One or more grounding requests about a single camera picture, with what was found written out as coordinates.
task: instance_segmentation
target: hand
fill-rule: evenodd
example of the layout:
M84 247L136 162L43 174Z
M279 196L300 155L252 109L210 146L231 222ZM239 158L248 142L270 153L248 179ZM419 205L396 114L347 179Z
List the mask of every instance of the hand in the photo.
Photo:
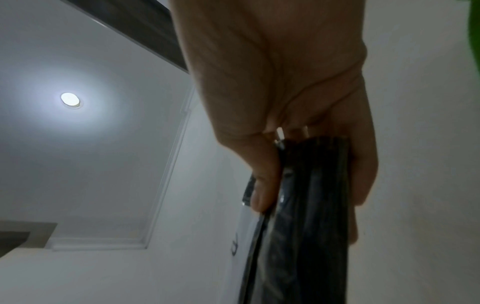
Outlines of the hand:
M377 174L375 133L362 77L364 0L171 0L188 68L218 141L257 178L252 206L276 198L273 134L350 140L351 201ZM355 215L350 239L357 239Z

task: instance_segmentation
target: dark ceiling panel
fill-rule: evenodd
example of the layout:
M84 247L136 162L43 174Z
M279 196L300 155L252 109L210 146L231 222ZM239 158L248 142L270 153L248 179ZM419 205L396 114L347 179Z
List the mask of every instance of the dark ceiling panel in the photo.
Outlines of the dark ceiling panel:
M172 17L156 0L63 0L187 72Z

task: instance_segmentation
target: ceiling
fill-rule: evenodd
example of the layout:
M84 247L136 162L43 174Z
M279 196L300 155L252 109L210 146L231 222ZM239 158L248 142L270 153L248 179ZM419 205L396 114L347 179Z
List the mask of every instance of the ceiling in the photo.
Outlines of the ceiling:
M0 39L0 219L56 222L55 238L141 238L189 76L60 0L1 1Z

